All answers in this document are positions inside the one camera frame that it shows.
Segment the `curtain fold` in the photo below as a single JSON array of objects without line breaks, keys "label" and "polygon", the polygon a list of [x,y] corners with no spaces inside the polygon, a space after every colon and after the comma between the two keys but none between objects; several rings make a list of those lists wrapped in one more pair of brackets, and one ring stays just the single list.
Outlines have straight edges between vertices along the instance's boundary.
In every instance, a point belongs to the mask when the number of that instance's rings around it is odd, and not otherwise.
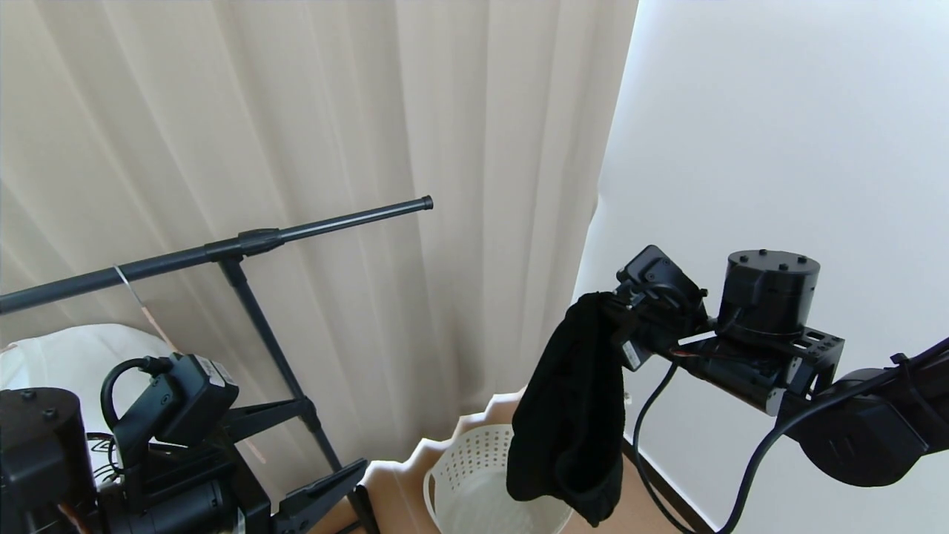
[{"label": "curtain fold", "polygon": [[[345,461],[404,459],[530,377],[569,304],[636,2],[0,5],[0,290],[432,195],[244,262]],[[238,403],[288,396],[223,276],[135,282]],[[5,315],[3,344],[148,331],[124,288]],[[302,425],[242,446],[277,495]]]}]

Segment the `brown floor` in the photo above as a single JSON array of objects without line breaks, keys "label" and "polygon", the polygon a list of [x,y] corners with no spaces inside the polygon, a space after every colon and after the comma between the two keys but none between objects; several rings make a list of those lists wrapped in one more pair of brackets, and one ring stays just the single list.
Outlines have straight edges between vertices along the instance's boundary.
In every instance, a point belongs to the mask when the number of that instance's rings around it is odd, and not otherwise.
[{"label": "brown floor", "polygon": [[[481,425],[510,423],[517,406],[518,394],[497,395],[484,413],[462,417],[458,421],[455,435]],[[446,442],[422,440],[412,458],[403,462],[374,462],[363,481],[369,491],[376,520],[382,534],[415,533],[438,534],[425,509],[421,497],[422,478],[435,464]],[[320,521],[310,534],[333,534],[356,519],[352,507],[343,501]],[[636,469],[627,461],[623,471],[623,497],[613,515],[592,528],[582,517],[574,513],[563,534],[640,534],[675,533],[676,529],[665,521],[649,500],[636,474]]]}]

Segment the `white laundry basket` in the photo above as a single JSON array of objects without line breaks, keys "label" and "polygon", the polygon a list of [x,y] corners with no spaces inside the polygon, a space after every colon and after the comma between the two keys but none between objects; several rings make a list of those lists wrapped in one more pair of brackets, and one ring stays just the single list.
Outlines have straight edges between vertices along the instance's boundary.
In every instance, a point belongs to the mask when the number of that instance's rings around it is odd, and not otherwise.
[{"label": "white laundry basket", "polygon": [[559,534],[564,529],[573,510],[563,501],[545,496],[519,503],[508,495],[512,437],[511,425],[468,430],[425,473],[425,505],[442,534]]}]

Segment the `black cloth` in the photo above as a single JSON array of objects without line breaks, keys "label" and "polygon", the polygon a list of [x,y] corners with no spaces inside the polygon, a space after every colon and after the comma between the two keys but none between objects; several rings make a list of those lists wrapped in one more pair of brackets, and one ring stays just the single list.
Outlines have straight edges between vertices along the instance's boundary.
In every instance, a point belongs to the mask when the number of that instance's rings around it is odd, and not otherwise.
[{"label": "black cloth", "polygon": [[508,493],[551,495],[592,526],[608,518],[623,484],[623,372],[601,312],[609,293],[581,296],[548,341],[513,417]]}]

